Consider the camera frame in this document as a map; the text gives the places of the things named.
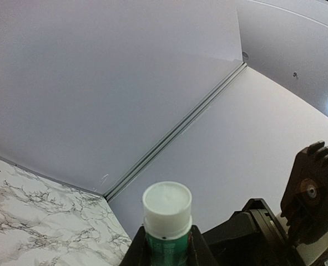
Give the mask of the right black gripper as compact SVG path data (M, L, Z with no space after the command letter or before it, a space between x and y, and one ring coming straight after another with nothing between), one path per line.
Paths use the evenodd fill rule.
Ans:
M248 200L241 211L203 233L203 238L219 265L305 264L261 198Z

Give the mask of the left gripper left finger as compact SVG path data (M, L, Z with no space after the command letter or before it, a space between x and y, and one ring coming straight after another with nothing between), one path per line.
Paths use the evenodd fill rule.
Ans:
M129 249L127 250L120 266L150 266L151 251L147 243L144 226L141 226Z

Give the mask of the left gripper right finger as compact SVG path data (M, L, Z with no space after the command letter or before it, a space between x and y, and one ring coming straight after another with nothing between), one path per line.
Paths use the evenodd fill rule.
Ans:
M203 235L196 225L191 227L190 243L188 248L187 265L214 266L218 265L212 255Z

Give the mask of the white green glue stick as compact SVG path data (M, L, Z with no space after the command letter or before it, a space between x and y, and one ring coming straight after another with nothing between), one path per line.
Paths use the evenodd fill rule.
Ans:
M191 191L181 183L158 182L143 193L143 226L151 265L186 265L193 219Z

